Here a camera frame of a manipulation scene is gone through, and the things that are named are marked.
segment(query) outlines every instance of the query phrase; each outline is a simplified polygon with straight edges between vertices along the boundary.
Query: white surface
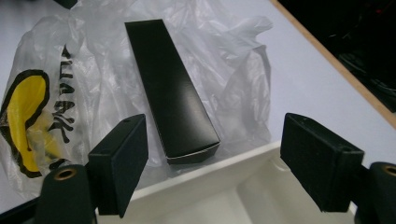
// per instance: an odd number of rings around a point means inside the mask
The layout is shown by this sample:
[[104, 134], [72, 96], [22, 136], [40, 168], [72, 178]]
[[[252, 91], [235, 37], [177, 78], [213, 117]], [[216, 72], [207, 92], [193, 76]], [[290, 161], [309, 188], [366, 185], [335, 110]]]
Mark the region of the white surface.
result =
[[354, 223], [353, 215], [321, 213], [279, 158], [279, 143], [259, 147], [138, 190], [123, 219], [106, 223]]
[[[259, 35], [272, 65], [269, 128], [281, 138], [285, 113], [308, 116], [366, 151], [364, 164], [396, 162], [395, 130], [338, 74], [268, 0], [222, 0], [243, 17], [263, 15], [274, 28]], [[42, 16], [62, 12], [50, 0], [0, 1], [0, 98], [21, 36]], [[22, 202], [0, 168], [0, 212]]]

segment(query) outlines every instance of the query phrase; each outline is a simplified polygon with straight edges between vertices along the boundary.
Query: crumpled plastic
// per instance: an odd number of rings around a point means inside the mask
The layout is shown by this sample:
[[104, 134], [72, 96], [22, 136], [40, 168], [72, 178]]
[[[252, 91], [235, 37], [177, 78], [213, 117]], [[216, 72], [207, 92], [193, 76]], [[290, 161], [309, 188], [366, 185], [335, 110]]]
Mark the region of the crumpled plastic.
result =
[[[200, 164], [166, 163], [149, 110], [124, 23], [154, 19], [163, 19], [221, 140], [217, 154]], [[19, 74], [48, 75], [48, 101], [25, 130], [41, 176], [21, 172], [19, 154], [2, 132], [10, 184], [26, 199], [37, 196], [51, 165], [87, 163], [90, 150], [120, 120], [142, 113], [149, 158], [139, 189], [269, 143], [270, 64], [255, 38], [271, 27], [264, 17], [232, 15], [218, 0], [81, 0], [68, 14], [43, 18], [18, 46], [0, 114], [0, 129], [6, 129], [13, 113], [5, 107], [7, 93]], [[46, 148], [55, 145], [56, 153]]]

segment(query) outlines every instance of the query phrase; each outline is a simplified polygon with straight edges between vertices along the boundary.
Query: wooden edge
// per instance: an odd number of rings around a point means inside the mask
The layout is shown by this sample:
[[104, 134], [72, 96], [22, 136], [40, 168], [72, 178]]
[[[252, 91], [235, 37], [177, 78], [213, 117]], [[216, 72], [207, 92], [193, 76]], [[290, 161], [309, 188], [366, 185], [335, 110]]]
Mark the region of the wooden edge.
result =
[[334, 66], [334, 68], [396, 129], [396, 116], [392, 114], [367, 88], [361, 84], [311, 33], [295, 19], [277, 0], [272, 4], [311, 42], [311, 44]]

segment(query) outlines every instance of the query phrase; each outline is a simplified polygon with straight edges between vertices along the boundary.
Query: black object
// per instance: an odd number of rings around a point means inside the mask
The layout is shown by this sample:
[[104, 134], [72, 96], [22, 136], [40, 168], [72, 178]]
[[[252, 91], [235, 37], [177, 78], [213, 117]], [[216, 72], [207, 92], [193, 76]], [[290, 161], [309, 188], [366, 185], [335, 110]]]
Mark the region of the black object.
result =
[[72, 8], [78, 0], [54, 0], [56, 3], [67, 9]]
[[84, 166], [65, 166], [46, 176], [35, 212], [35, 224], [46, 223], [96, 223]]
[[73, 165], [52, 171], [44, 182], [43, 198], [5, 212], [0, 223], [33, 223], [36, 215], [35, 223], [91, 224], [96, 207], [101, 215], [123, 217], [148, 158], [145, 115], [124, 119], [92, 150], [85, 168]]
[[319, 209], [346, 212], [358, 206], [355, 223], [396, 223], [396, 165], [361, 165], [364, 152], [316, 121], [285, 116], [282, 160]]
[[138, 115], [122, 120], [91, 151], [88, 169], [101, 195], [100, 215], [124, 216], [149, 158], [147, 148], [146, 118]]
[[163, 21], [125, 26], [168, 163], [214, 155], [219, 138]]

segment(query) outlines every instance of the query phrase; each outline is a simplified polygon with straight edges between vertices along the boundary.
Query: yellow printed graphic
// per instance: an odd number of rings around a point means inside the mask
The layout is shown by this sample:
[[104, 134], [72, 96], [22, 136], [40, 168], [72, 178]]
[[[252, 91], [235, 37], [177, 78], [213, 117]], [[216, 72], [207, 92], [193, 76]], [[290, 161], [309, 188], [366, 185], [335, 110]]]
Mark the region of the yellow printed graphic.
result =
[[[35, 151], [29, 147], [26, 132], [29, 128], [27, 121], [41, 113], [38, 110], [42, 109], [40, 106], [46, 99], [47, 91], [46, 79], [42, 76], [31, 75], [16, 86], [7, 107], [10, 137], [15, 148], [21, 153], [22, 165], [32, 173], [39, 172], [39, 169], [35, 162]], [[40, 133], [46, 155], [50, 154], [52, 158], [59, 158], [57, 142], [47, 131], [48, 123], [48, 120], [37, 119], [34, 124], [30, 125], [34, 132]]]

